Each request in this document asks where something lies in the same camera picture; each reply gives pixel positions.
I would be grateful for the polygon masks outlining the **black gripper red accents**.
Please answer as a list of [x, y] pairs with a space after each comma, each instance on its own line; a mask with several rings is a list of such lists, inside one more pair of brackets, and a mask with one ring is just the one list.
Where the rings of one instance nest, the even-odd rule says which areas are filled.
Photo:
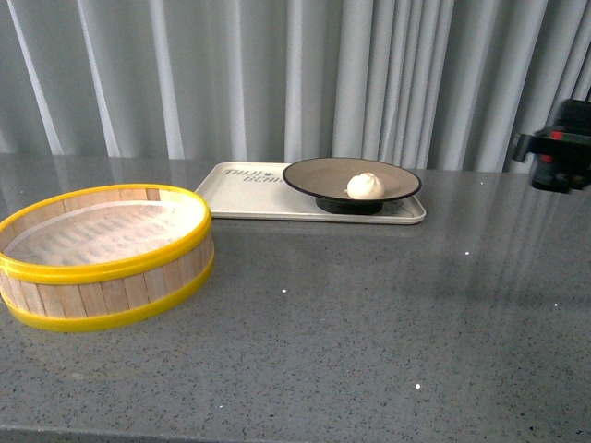
[[548, 126], [531, 135], [515, 135], [510, 153], [517, 162], [534, 156], [535, 189], [568, 194], [590, 186], [590, 103], [563, 101]]

